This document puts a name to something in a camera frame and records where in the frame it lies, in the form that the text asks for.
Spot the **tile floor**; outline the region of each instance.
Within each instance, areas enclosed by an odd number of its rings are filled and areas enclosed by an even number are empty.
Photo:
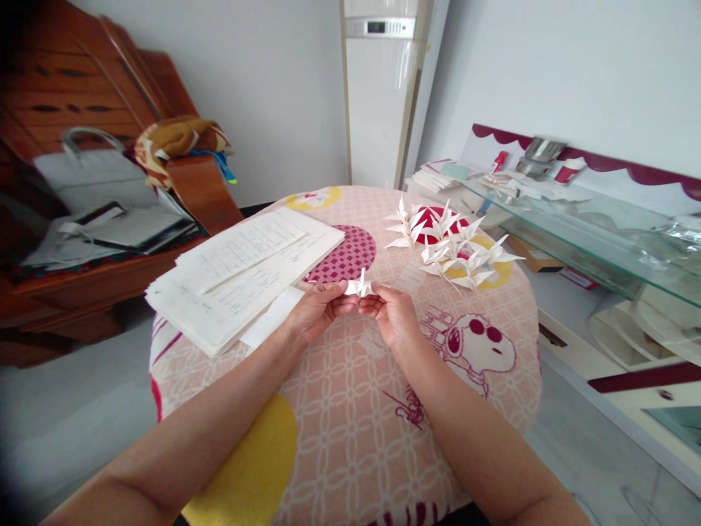
[[[142,300],[125,308],[124,334],[39,367],[0,371],[0,473],[32,522],[156,424],[152,312]],[[543,386],[526,439],[591,517],[604,526],[701,525],[698,499],[547,365]]]

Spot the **wooden chair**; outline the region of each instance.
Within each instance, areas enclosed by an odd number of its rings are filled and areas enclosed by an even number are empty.
[[[18,48],[0,88],[0,138],[27,165],[62,151],[59,137],[73,126],[103,129],[130,146],[158,120],[197,115],[166,53],[137,49],[124,28],[64,0],[46,2]],[[100,137],[79,139],[81,148],[107,147]],[[175,159],[167,169],[177,198],[209,235],[243,219],[212,156]],[[21,174],[12,177],[21,194]],[[0,365],[28,367],[64,354],[70,340],[95,343],[118,334],[114,306],[142,295],[201,241],[20,283],[0,273]]]

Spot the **red circle pattern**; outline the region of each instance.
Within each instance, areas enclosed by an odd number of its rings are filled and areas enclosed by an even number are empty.
[[[431,208],[431,210],[436,212],[438,214],[438,216],[443,215],[443,208],[441,208],[441,207],[430,207],[430,208]],[[428,227],[433,226],[433,221],[434,221],[433,214],[431,214],[429,212],[429,209],[427,207],[421,207],[418,209],[418,211],[419,212],[423,211],[423,213],[421,215],[421,219],[419,219],[418,222],[421,223],[422,221],[425,221],[426,224],[424,225],[424,228],[428,228]],[[460,226],[467,226],[470,223],[467,222],[467,219],[461,219],[457,223],[454,223],[453,226],[451,226],[452,233],[454,233],[454,234],[458,233],[458,224]],[[436,239],[433,236],[426,235],[426,234],[419,234],[418,237],[416,238],[416,242],[420,243],[422,245],[435,245],[436,243],[438,243],[438,239]]]
[[[363,269],[369,269],[378,254],[378,246],[367,230],[353,225],[334,225],[345,232],[343,243],[321,260],[304,281],[334,283],[360,278]]]

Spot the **round table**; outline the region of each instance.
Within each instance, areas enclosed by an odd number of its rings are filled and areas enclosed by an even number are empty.
[[[344,186],[292,195],[260,213],[289,206],[345,230],[307,279],[357,279],[366,267],[367,279],[408,291],[436,352],[525,433],[542,387],[528,279],[518,265],[500,263],[478,290],[456,290],[419,269],[422,245],[384,248],[401,235],[386,230],[396,221],[383,220],[401,196],[406,207],[437,206],[396,190]],[[159,419],[235,367],[245,349],[239,342],[209,358],[157,315],[150,374]],[[237,448],[242,458],[227,461],[229,473],[212,489],[218,495],[184,510],[193,526],[212,523],[207,507],[217,499],[224,522],[285,525],[433,524],[470,500],[375,321],[357,312],[306,350],[246,440]]]

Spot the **cardboard box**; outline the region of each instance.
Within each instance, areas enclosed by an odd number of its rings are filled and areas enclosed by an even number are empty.
[[[551,258],[548,254],[529,245],[525,241],[521,241],[516,236],[510,235],[506,238],[506,243],[513,249],[516,256],[526,258],[524,263],[532,272],[559,272],[567,265],[559,262],[557,259]]]

